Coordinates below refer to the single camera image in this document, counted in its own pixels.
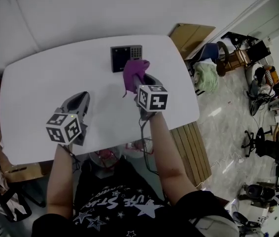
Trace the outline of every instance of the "black t-shirt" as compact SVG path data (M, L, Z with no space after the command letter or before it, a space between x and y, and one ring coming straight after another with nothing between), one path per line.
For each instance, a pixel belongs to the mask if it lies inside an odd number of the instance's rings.
M93 194L71 220L56 214L37 219L32 236L198 237L214 226L210 219L203 222L208 225L203 229L196 227L200 219L208 216L216 217L215 223L223 221L216 227L233 228L233 220L211 192L189 193L170 206L136 185L106 186Z

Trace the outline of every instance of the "star print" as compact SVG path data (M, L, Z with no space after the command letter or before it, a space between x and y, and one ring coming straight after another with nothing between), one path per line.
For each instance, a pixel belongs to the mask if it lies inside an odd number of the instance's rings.
M112 192L112 196L116 196L116 197L118 197L118 196L119 196L119 194L120 194L120 192L118 192L118 191Z
M84 213L79 213L79 216L77 216L76 218L74 218L73 221L75 221L76 219L79 219L80 223L82 223L82 221L84 220L84 218L88 217L88 216L91 216L91 214L88 214L88 211L87 212L84 212Z
M160 208L160 207L164 207L163 205L156 205L154 204L153 200L149 200L147 201L146 204L135 204L134 205L137 209L140 209L140 212L138 214L138 216L141 216L143 214L147 214L149 217L151 218L155 218L155 210Z
M106 223L105 223L105 222L102 222L99 218L100 218L100 216L98 216L98 217L95 218L95 219L89 219L89 218L87 218L87 219L89 220L89 222L90 222L87 228L94 227L94 228L96 228L98 231L100 231L100 226L101 226L101 225L105 225Z
M120 217L120 219L122 219L123 216L125 216L125 215L123 214L123 211L121 211L121 212L118 213L118 217Z
M126 236L128 237L134 237L136 234L134 234L134 231L128 231L128 234Z

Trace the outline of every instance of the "tiled floor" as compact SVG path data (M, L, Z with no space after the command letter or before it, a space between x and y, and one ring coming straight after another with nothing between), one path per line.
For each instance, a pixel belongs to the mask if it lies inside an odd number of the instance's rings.
M212 169L212 176L206 180L203 187L211 190L216 196L233 200L244 182L252 183L254 180L265 181L274 176L274 161L269 157L258 157L252 153L250 158L243 159L245 152L241 145L246 138L244 131L258 130L258 125L249 113L249 101L244 95L247 83L243 69L228 72L225 77L219 78L219 89L212 94L204 93L198 96L200 118L198 124L206 146L210 165L216 164ZM275 124L274 116L266 108L255 116L257 122L265 130ZM151 165L153 157L149 156ZM161 185L158 177L147 171L143 158L131 159L135 169L155 189L162 198ZM79 172L74 175L77 184ZM46 192L48 176L38 180ZM9 223L0 214L0 226L4 229L1 236L29 237L33 221L46 213L46 208L40 208L28 201L32 215L16 223Z
M274 115L267 110L267 106L254 116L256 123L249 113L245 89L248 89L248 85L244 69L238 68L219 78L219 89L216 92L198 96L198 125L210 166L213 166L212 176L203 187L227 200L236 197L244 182L250 184L257 179L268 181L275 176L274 160L270 157L260 158L254 152L249 158L244 157L248 150L241 148L248 141L244 131L256 134L257 123L265 131L275 124Z

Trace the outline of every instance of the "brown box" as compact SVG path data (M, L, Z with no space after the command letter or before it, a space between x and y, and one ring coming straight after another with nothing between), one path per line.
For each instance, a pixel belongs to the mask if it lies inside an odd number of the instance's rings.
M175 26L170 38L185 59L214 29L214 26L180 23Z

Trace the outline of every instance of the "wooden bench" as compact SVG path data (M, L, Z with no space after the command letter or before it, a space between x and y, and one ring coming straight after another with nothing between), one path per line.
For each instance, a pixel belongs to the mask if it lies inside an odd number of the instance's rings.
M171 130L181 155L185 171L194 186L211 176L209 159L196 122Z

